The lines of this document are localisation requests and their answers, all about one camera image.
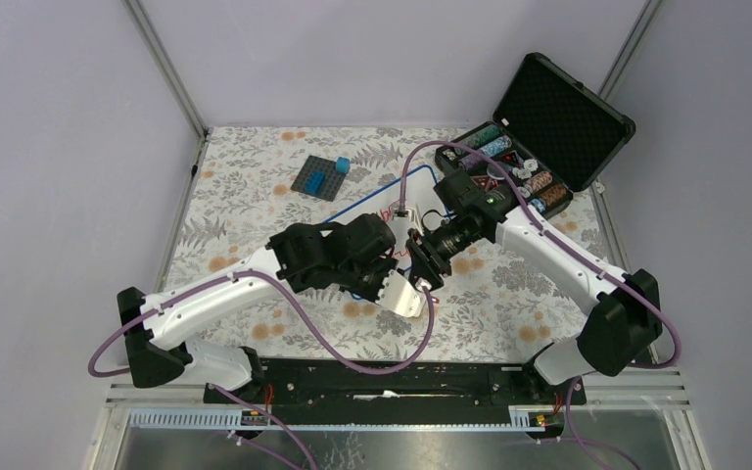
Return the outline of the blue framed whiteboard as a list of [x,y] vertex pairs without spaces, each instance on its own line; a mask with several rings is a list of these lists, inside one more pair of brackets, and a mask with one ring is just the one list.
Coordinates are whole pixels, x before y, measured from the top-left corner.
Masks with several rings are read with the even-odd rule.
[[[413,168],[407,176],[406,207],[418,209],[420,220],[429,229],[434,229],[443,221],[443,215],[447,214],[446,206],[434,191],[434,186],[439,183],[439,178],[434,169],[428,164],[422,164]],[[400,197],[400,179],[397,178],[389,184],[378,188],[363,198],[342,207],[339,211],[331,214],[325,222],[348,223],[361,213],[375,213],[386,222],[389,220],[392,209],[398,208]],[[411,265],[407,249],[394,248],[394,258],[397,259],[398,269],[407,276]]]

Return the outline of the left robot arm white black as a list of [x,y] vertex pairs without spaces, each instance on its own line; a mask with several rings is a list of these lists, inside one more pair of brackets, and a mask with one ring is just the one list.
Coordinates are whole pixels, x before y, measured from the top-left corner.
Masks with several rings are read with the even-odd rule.
[[337,286],[400,316],[416,316],[421,298],[399,273],[391,253],[394,232],[375,213],[349,223],[295,223],[236,264],[200,281],[145,296],[135,288],[118,294],[129,372],[135,387],[179,378],[227,389],[251,402],[263,393],[256,352],[209,343],[200,332],[240,308],[307,289]]

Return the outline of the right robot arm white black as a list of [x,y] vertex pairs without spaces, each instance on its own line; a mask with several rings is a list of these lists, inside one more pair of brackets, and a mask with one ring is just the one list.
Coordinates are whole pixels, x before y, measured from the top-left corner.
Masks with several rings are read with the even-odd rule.
[[453,217],[433,231],[409,231],[411,283],[424,280],[441,288],[452,274],[452,258],[485,239],[537,267],[587,317],[576,336],[528,360],[522,388],[531,401],[550,401],[562,383],[577,376],[615,377],[661,336],[658,283],[647,271],[629,274],[589,253],[533,205],[522,204],[520,192],[507,183],[486,191],[458,170],[434,191]]

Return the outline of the dark grey lego baseplate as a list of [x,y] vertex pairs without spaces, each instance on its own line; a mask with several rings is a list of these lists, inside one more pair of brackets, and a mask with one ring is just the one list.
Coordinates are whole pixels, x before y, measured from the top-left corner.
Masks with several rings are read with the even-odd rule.
[[347,158],[335,161],[309,155],[290,189],[323,201],[332,202],[351,169]]

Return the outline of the blue lego brick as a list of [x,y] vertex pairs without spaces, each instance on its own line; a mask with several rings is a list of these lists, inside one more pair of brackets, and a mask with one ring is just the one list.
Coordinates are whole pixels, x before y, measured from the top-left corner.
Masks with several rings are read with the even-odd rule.
[[312,196],[317,196],[320,192],[325,177],[326,175],[324,172],[314,171],[305,183],[305,192]]

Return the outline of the light blue cube block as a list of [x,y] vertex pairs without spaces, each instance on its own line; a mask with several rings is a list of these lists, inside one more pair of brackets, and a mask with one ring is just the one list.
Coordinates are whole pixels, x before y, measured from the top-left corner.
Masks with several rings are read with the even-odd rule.
[[335,170],[341,174],[348,174],[351,168],[351,161],[347,158],[338,158],[335,161]]

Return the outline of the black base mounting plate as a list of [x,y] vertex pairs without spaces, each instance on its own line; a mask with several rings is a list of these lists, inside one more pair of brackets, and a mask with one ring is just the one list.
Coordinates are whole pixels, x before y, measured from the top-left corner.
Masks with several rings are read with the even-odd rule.
[[532,406],[553,410],[569,399],[587,401],[582,386],[546,385],[518,364],[416,362],[388,375],[366,375],[330,359],[258,360],[261,373],[234,395],[270,412],[288,408],[351,406],[355,402],[409,403],[414,408]]

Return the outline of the black poker chip case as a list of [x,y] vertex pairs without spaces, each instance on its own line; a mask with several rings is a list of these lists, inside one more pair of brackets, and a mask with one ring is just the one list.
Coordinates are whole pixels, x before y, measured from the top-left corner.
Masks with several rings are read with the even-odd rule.
[[526,55],[492,117],[457,137],[506,170],[543,216],[562,211],[635,135],[618,112],[546,55]]

